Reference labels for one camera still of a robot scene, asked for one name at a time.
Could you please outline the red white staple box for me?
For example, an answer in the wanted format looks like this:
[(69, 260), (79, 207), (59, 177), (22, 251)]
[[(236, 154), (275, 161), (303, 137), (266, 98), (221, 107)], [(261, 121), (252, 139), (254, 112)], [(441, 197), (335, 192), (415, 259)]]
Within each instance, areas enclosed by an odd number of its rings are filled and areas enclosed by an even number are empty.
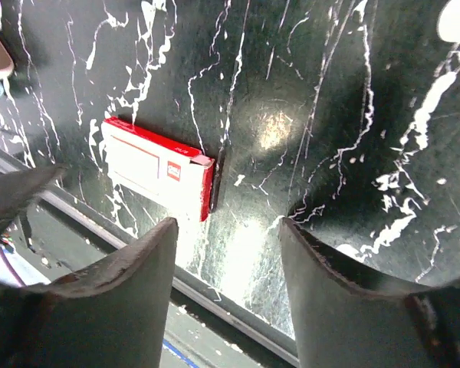
[(208, 218), (213, 158), (117, 117), (105, 119), (101, 132), (113, 182), (191, 219)]

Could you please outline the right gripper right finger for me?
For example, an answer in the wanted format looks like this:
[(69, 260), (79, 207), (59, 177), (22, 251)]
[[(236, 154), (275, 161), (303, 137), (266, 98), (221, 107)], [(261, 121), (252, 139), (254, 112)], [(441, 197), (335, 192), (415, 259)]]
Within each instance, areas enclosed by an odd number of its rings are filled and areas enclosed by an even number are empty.
[(460, 278), (377, 271), (283, 218), (279, 240), (302, 367), (460, 367)]

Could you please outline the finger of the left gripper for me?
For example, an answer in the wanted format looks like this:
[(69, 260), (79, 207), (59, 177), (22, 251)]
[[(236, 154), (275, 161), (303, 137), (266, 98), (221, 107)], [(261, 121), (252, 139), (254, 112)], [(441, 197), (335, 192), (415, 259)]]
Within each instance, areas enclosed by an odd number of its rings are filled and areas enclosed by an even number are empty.
[(67, 167), (53, 165), (0, 175), (0, 235)]

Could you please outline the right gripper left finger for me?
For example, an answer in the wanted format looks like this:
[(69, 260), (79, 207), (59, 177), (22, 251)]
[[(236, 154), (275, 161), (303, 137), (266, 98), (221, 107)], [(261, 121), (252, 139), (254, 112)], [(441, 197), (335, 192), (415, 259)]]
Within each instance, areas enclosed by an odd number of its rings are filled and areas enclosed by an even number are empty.
[(44, 285), (0, 283), (0, 367), (157, 367), (179, 227)]

